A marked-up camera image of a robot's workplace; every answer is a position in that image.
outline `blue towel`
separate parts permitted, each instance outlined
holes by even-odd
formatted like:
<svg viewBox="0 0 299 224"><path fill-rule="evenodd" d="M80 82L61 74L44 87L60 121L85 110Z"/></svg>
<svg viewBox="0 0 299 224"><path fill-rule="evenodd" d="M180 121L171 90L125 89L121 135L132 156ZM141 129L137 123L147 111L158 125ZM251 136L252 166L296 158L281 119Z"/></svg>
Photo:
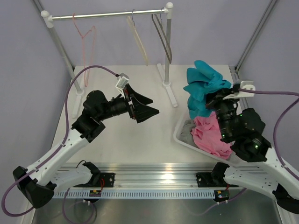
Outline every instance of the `blue towel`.
<svg viewBox="0 0 299 224"><path fill-rule="evenodd" d="M223 80L222 74L204 61L195 61L194 64L196 68L187 69L188 85L184 87L184 90L190 93L188 109L191 119L197 116L209 117L212 111L206 109L206 95L231 87L229 81Z"/></svg>

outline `purple cable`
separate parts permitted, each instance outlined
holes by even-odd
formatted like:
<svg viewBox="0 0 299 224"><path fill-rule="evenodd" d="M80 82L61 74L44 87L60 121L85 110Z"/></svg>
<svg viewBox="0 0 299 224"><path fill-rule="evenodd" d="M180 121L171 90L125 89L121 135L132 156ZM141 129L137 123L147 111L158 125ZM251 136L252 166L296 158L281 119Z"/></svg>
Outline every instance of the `purple cable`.
<svg viewBox="0 0 299 224"><path fill-rule="evenodd" d="M88 69L92 69L92 68L99 68L99 69L104 69L108 72L110 72L111 74L113 74L114 76L118 77L118 75L101 66L101 65L91 65L91 66L88 66L84 69L82 69L75 77L74 79L71 81L71 84L69 86L69 88L67 89L67 92L66 92L66 96L65 96L65 100L64 100L64 107L65 107L65 120L66 120L66 131L65 131L65 135L64 135L64 139L61 143L61 145L53 152L52 155L50 155L47 159L45 159L41 164L39 164L37 167L36 167L36 170L38 170L40 167L42 167L44 164L46 164L50 159L52 159L58 152L59 150L62 148L62 146L64 145L64 143L66 142L67 140L67 136L69 135L69 127L70 127L70 124L69 124L69 114L68 114L68 109L67 109L67 101L68 101L68 97L69 97L69 93L70 93L70 90L71 90L71 87L73 86L74 82L77 80L77 78L83 73L85 72L86 70ZM25 212L22 212L22 213L19 213L19 214L13 214L13 213L10 213L6 207L5 207L5 200L6 200L6 197L7 195L9 194L9 192L12 190L12 188L14 188L18 183L20 183L22 180L24 180L26 177L30 176L31 174L33 174L36 170L31 170L30 172L28 172L27 174L25 174L23 177L21 177L19 180L17 180L16 182L14 182L4 193L3 197L2 197L2 200L1 200L1 208L4 212L4 214L6 214L7 216L10 216L10 217L19 217L19 216L23 216L23 215L26 215L27 213L31 212L33 210L33 207L30 208L29 210L25 211Z"/></svg>
<svg viewBox="0 0 299 224"><path fill-rule="evenodd" d="M228 202L231 202L235 199L237 199L239 196L241 196L244 192L246 191L246 188L243 188L238 194L236 194L234 197L232 197L231 199L228 199ZM187 212L190 213L193 216L203 216L204 214L208 213L212 208L215 208L217 205L219 205L218 203L213 204L211 207L209 207L207 210L205 210L202 213L194 213L192 211L190 211L188 209L188 207L183 203L184 207L187 209Z"/></svg>
<svg viewBox="0 0 299 224"><path fill-rule="evenodd" d="M66 200L66 197L67 197L69 191L70 191L70 189L68 188L67 191L66 191L66 193L65 193L65 195L64 195L64 199L63 199L63 201L62 201L62 214L63 214L64 218L65 218L69 223L71 223L71 224L88 224L88 223L90 222L90 220L92 219L92 217L93 217L94 211L96 210L95 205L94 205L93 203L91 203L91 205L93 206L93 211L92 211L90 217L89 217L85 222L83 222L83 223L74 223L74 222L72 222L72 221L69 220L69 218L66 216L65 209L64 209L65 200Z"/></svg>
<svg viewBox="0 0 299 224"><path fill-rule="evenodd" d="M286 92L286 91L256 91L256 90L245 90L245 89L239 89L241 92L249 92L249 93L255 93L255 94L263 94L263 95L291 95L291 96L297 96L299 97L299 93L297 92ZM285 109L285 111L282 112L282 114L279 116L278 120L276 121L276 124L274 126L273 131L273 141L274 141L274 149L277 154L278 160L280 161L281 165L295 178L299 181L299 176L297 176L293 171L291 171L288 167L285 167L285 162L281 157L281 154L278 149L277 144L277 129L278 125L281 121L281 119L285 116L285 114L294 107L299 102L299 98L294 101L291 105L288 106L288 108Z"/></svg>

